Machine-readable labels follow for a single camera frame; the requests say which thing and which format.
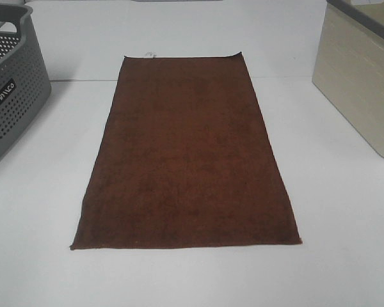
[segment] brown towel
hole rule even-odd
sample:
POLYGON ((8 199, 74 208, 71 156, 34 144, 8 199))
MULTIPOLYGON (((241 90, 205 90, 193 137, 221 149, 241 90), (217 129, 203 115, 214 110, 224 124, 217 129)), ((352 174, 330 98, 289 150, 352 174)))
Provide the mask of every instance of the brown towel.
POLYGON ((71 249, 299 243, 242 55, 125 58, 71 249))

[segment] white surface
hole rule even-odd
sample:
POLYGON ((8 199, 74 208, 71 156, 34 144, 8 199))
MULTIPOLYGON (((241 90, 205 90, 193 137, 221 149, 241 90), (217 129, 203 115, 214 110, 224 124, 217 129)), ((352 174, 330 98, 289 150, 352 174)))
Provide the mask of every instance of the white surface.
POLYGON ((325 0, 30 2, 52 80, 116 80, 124 55, 228 56, 252 77, 311 75, 325 0))

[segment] basket handle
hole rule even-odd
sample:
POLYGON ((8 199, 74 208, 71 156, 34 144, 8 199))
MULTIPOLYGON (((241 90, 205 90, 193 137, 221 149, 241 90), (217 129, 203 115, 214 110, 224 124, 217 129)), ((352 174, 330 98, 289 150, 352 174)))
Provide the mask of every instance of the basket handle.
POLYGON ((0 4, 0 21, 11 22, 20 34, 22 21, 31 14, 31 11, 27 6, 0 4))

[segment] gray plastic basket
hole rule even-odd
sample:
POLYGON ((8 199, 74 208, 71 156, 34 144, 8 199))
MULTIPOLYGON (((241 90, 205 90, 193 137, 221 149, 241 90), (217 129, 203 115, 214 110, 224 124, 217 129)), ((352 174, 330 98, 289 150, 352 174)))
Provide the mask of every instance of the gray plastic basket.
POLYGON ((0 4, 0 21, 16 33, 0 32, 0 157, 33 120, 51 85, 28 6, 0 4))

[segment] basket label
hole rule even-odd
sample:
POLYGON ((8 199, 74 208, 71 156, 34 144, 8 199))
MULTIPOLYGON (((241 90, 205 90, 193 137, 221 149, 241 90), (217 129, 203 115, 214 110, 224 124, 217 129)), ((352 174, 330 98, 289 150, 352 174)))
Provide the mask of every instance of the basket label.
POLYGON ((6 85, 4 85, 0 90, 0 104, 2 104, 7 97, 16 89, 14 80, 11 78, 6 85))

